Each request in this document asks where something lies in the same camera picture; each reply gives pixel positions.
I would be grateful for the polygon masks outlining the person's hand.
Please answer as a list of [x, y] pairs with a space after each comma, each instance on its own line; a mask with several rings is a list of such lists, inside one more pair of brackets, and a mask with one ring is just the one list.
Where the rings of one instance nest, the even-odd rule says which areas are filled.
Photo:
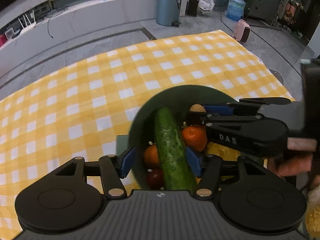
[[[303, 154], [277, 165], [274, 158], [268, 158], [267, 169], [279, 177], [296, 176], [311, 171], [313, 154]], [[308, 192], [308, 201], [311, 207], [319, 206], [319, 175], [311, 182]]]

